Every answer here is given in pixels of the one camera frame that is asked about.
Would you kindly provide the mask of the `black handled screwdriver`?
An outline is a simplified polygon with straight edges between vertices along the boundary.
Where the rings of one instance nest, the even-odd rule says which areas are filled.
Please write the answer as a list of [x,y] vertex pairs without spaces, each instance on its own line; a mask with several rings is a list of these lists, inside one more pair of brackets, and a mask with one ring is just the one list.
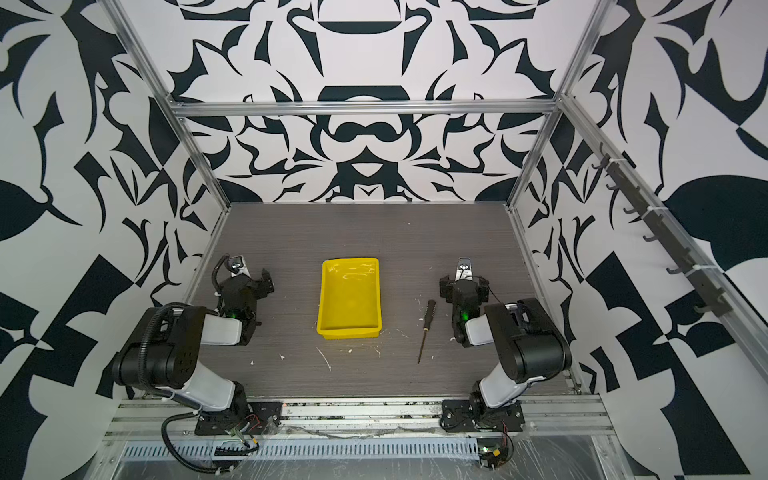
[[427,339],[427,335],[431,329],[432,322],[434,320],[435,315],[435,309],[436,309],[436,301],[433,299],[430,299],[427,302],[426,311],[423,317],[423,334],[422,334],[422,340],[420,343],[420,348],[418,352],[417,362],[420,363],[421,359],[423,357],[423,351],[425,348],[425,343]]

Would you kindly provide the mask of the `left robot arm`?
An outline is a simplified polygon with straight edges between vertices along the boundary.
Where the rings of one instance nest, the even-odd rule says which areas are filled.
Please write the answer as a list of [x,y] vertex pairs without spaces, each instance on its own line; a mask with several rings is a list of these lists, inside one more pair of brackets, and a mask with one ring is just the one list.
[[241,430],[255,415],[243,385],[206,367],[201,348],[248,345],[261,325],[258,302],[275,291],[266,269],[257,279],[240,271],[215,288],[215,310],[181,302],[146,310],[111,365],[116,384],[191,408],[202,435]]

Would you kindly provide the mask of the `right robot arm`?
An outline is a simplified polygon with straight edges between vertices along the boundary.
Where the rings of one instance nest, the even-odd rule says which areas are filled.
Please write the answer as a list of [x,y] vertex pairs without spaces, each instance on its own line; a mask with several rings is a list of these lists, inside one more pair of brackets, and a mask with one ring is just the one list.
[[568,370],[572,354],[565,337],[540,301],[492,303],[483,277],[439,280],[440,297],[452,306],[455,340],[465,348],[492,346],[498,361],[476,382],[467,412],[480,428],[511,415],[512,406],[534,384]]

